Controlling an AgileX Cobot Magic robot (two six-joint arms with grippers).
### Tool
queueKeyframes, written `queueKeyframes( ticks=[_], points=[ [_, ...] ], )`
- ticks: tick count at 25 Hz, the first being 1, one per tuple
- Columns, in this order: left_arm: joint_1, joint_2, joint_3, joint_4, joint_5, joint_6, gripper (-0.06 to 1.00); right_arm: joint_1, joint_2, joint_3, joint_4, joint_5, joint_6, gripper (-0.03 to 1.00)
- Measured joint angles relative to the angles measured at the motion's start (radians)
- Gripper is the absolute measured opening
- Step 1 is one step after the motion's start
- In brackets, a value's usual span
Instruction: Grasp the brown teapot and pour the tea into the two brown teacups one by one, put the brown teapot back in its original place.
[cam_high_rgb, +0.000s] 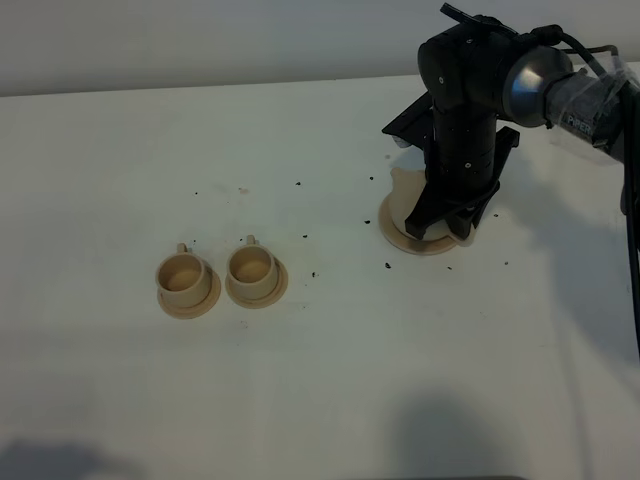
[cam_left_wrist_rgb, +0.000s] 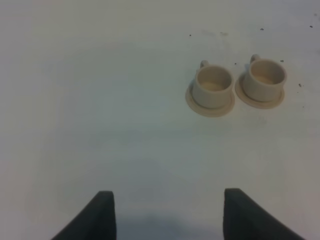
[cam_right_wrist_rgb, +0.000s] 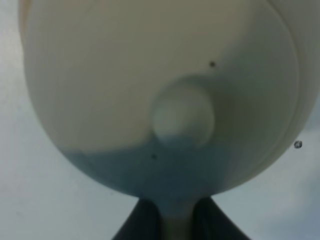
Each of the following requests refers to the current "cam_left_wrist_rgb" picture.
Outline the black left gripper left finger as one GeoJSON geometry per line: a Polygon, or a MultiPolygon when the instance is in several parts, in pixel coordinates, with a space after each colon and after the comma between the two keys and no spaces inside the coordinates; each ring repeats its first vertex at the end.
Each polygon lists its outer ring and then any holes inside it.
{"type": "Polygon", "coordinates": [[[100,191],[54,240],[115,240],[117,223],[112,191],[100,191]]]}

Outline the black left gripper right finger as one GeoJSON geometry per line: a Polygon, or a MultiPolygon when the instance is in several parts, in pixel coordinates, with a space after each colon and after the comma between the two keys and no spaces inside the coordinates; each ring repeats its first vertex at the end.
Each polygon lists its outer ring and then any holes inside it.
{"type": "Polygon", "coordinates": [[[224,190],[225,240],[301,240],[239,188],[224,190]]]}

